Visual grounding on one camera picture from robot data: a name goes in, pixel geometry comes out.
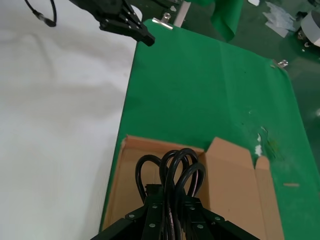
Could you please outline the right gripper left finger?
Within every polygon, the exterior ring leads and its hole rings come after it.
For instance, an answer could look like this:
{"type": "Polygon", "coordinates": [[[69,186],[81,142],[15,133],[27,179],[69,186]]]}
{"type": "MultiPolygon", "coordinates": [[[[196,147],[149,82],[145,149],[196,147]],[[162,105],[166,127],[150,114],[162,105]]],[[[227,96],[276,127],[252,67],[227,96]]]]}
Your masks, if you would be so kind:
{"type": "Polygon", "coordinates": [[[94,240],[162,240],[164,190],[160,184],[146,185],[144,205],[120,218],[93,237],[94,240]]]}

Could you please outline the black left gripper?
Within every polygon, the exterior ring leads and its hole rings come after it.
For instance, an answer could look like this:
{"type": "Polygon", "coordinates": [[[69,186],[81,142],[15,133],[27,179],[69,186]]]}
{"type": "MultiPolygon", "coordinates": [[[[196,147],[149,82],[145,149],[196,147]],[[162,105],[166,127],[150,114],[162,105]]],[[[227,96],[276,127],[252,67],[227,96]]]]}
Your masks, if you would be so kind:
{"type": "Polygon", "coordinates": [[[71,2],[89,12],[100,22],[99,28],[102,31],[131,37],[148,47],[155,43],[155,37],[126,0],[71,0],[71,2]]]}

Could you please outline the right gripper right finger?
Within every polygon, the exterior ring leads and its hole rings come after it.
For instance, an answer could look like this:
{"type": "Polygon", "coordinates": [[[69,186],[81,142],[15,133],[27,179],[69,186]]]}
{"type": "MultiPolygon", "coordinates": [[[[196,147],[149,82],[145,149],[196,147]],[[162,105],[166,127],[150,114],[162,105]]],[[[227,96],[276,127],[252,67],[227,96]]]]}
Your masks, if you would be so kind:
{"type": "Polygon", "coordinates": [[[203,207],[201,200],[183,196],[183,231],[187,240],[256,240],[257,237],[203,207]]]}

